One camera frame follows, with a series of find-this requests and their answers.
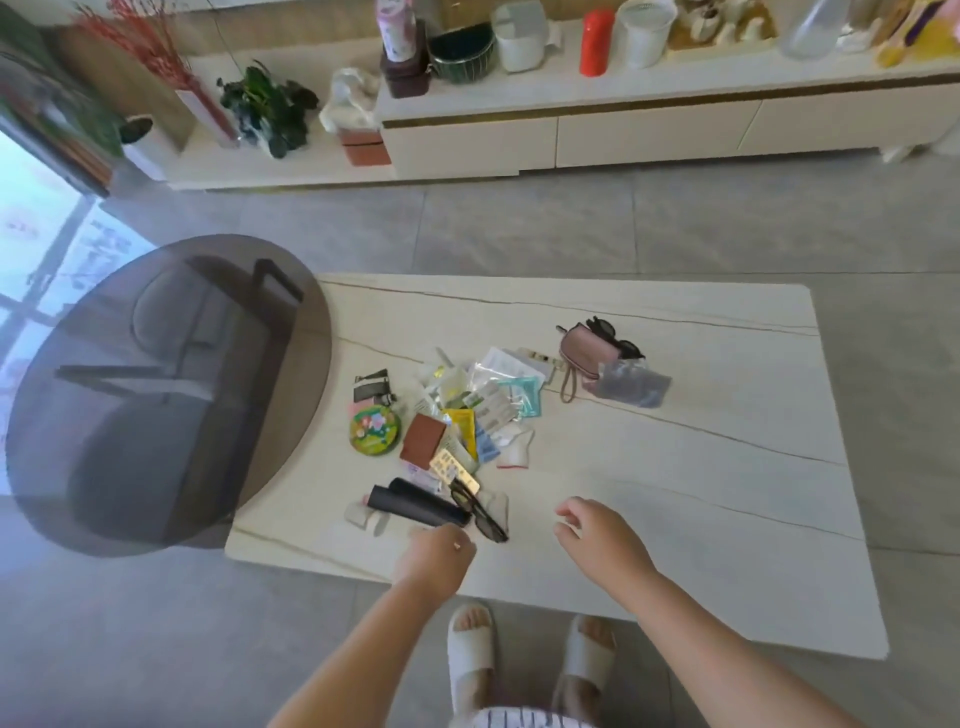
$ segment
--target white marble table top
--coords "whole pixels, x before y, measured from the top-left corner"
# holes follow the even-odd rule
[[[881,658],[888,643],[809,292],[796,285],[417,276],[322,278],[330,380],[294,454],[237,514],[227,555],[389,578],[404,537],[342,521],[399,474],[396,452],[348,444],[353,377],[382,367],[396,391],[436,346],[555,352],[555,325],[611,321],[674,377],[639,410],[547,385],[529,471],[483,466],[510,498],[511,540],[475,536],[461,591],[625,619],[555,543],[554,506],[595,497],[635,527],[659,569],[745,637]]]

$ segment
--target gold trim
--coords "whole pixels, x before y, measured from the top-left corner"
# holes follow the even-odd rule
[[[768,99],[789,99],[798,96],[824,96],[831,93],[849,93],[851,91],[875,91],[883,88],[912,88],[915,86],[958,83],[960,83],[960,73],[940,73],[903,79],[841,82],[836,84],[793,86],[791,88],[770,88],[759,91],[736,91],[732,93],[710,93],[677,96],[673,98],[646,99],[641,101],[613,102],[608,104],[550,107],[548,109],[528,109],[523,111],[495,111],[491,113],[473,113],[455,116],[430,116],[417,119],[388,119],[383,122],[383,128],[409,129],[412,127],[445,126],[448,124],[476,124],[485,121],[542,119],[549,116],[575,116],[585,113],[608,113],[610,111],[636,111],[642,109],[669,109],[673,107],[719,104],[729,101],[766,101]]]

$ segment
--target teal packet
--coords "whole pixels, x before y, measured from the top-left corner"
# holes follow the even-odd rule
[[[535,376],[517,376],[496,382],[521,418],[540,416],[540,384]]]

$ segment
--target round glass table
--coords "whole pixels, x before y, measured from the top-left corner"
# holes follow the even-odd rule
[[[330,369],[314,276],[273,243],[158,248],[76,303],[13,401],[13,497],[51,541],[125,556],[228,522],[297,446]]]

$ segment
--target yellow packet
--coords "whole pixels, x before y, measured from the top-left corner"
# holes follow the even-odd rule
[[[477,430],[472,409],[445,409],[444,414],[457,425],[470,457],[477,459]]]

